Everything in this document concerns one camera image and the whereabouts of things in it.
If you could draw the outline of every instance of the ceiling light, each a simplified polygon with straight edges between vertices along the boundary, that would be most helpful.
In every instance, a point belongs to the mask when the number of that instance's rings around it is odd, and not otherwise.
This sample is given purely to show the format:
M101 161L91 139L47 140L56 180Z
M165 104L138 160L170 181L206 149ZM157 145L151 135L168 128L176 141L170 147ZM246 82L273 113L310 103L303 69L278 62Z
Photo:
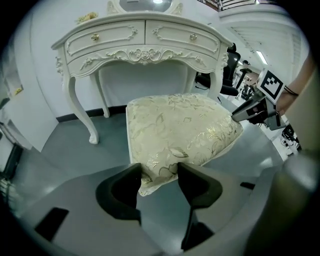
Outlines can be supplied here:
M268 65L268 63L267 63L264 55L262 54L262 52L257 50L256 53L259 55L259 57L260 57L260 59L262 60L263 64Z

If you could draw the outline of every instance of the gold floral pattern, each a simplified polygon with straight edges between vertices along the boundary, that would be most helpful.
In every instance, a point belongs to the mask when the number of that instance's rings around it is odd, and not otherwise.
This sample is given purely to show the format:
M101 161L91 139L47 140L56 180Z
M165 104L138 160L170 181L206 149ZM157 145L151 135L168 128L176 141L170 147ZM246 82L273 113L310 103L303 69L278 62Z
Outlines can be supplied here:
M201 166L221 156L243 131L221 105L192 93L132 100L127 124L132 160L142 164L142 196L177 179L178 162Z

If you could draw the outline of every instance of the cushioned stool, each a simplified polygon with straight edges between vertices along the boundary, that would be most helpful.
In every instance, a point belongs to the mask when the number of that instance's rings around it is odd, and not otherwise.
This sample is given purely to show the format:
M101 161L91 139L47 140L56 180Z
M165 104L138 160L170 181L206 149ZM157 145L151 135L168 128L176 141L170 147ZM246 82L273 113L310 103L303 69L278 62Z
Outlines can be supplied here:
M126 122L130 161L142 164L142 196L177 179L178 162L201 166L220 157L243 131L229 111L196 93L132 100Z

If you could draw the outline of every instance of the desk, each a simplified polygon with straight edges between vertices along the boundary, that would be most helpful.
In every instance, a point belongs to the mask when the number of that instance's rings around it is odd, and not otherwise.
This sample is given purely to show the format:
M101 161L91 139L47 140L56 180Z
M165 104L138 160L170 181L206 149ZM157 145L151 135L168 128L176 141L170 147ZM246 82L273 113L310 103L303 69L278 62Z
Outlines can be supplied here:
M106 118L110 113L98 71L116 61L140 65L181 62L188 70L184 93L191 91L196 72L210 73L208 96L215 99L222 87L227 48L231 46L232 42L214 28L187 18L157 12L127 12L86 21L51 48L58 51L56 67L63 77L62 90L68 104L87 127L89 142L97 144L97 130L76 95L76 79L90 77Z

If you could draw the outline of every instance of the gray floor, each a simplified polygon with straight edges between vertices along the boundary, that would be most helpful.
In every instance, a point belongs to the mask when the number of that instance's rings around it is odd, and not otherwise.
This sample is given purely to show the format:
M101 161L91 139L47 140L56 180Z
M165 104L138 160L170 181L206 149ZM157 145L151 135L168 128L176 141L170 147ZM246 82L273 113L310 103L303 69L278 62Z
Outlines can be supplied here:
M229 111L236 108L225 98L220 97L220 100ZM79 120L74 120L59 123L41 153L35 149L23 152L13 180L19 195L13 206L17 216L69 179L130 163L126 115L93 117L92 121L99 133L98 145L89 143L86 127ZM244 132L234 147L205 167L258 177L263 169L283 162L257 125L247 121L242 125ZM138 196L137 208L141 211L145 232L168 253L181 252L189 204L178 182L171 182L149 196Z

